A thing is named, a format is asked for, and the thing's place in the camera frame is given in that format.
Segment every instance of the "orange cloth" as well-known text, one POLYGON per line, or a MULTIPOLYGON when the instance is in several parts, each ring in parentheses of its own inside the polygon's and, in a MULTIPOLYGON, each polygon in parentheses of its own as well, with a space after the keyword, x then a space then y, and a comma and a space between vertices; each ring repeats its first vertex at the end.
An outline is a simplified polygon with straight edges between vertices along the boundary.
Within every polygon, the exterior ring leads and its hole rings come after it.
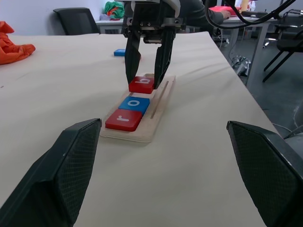
POLYGON ((7 23, 0 21, 0 65, 25 59, 36 49, 32 44, 14 45, 7 36, 7 33, 13 32, 7 23))

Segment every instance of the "green bag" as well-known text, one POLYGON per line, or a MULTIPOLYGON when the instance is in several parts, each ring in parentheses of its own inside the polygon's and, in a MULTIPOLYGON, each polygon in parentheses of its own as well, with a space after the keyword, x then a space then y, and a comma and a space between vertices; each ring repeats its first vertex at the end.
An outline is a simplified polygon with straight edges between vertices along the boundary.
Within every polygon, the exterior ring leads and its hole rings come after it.
POLYGON ((117 1, 108 1, 105 4, 104 11, 113 19, 121 19, 124 16, 124 5, 123 3, 117 1))

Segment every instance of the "red letter tile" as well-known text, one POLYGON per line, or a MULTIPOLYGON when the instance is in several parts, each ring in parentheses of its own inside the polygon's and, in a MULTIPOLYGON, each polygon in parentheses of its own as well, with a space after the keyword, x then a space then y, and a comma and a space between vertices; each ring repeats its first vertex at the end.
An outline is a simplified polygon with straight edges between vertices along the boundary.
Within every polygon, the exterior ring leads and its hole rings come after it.
POLYGON ((154 86, 153 77, 135 77, 128 85, 129 92, 151 94, 154 86))
POLYGON ((105 122, 108 129, 135 131, 142 118, 140 111, 116 110, 105 122))

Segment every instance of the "person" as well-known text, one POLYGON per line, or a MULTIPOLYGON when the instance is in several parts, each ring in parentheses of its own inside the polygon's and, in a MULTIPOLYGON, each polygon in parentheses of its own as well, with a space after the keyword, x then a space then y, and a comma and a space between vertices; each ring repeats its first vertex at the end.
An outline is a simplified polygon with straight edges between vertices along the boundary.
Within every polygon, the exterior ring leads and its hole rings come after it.
MULTIPOLYGON (((187 26, 199 27, 200 31, 212 31, 213 27, 208 23, 205 16, 205 7, 202 0, 180 0, 180 18, 186 18, 187 26)), ((125 17, 132 17, 131 3, 125 4, 125 17)), ((209 16, 216 24, 222 24, 231 14, 228 11, 213 12, 209 10, 209 16)))

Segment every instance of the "chair leg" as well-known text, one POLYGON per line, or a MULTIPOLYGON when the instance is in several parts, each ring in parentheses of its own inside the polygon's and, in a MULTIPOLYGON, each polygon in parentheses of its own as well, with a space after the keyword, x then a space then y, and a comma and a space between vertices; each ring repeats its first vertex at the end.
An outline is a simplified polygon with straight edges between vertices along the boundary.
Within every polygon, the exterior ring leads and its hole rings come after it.
POLYGON ((283 52, 284 52, 284 51, 280 51, 280 52, 276 55, 276 57, 274 57, 273 60, 271 60, 271 62, 264 68, 264 71, 266 71, 266 70, 272 65, 272 63, 274 63, 274 62, 278 59, 278 57, 281 56, 281 54, 282 54, 283 52))
POLYGON ((273 70, 271 70, 271 72, 264 78, 263 82, 265 82, 266 80, 268 80, 268 79, 275 73, 275 71, 277 71, 277 70, 281 67, 281 65, 283 65, 284 62, 285 62, 287 59, 289 59, 290 56, 293 55, 293 53, 294 53, 294 52, 288 53, 288 55, 287 55, 286 57, 284 57, 284 58, 282 59, 282 61, 280 61, 280 63, 279 63, 273 70))

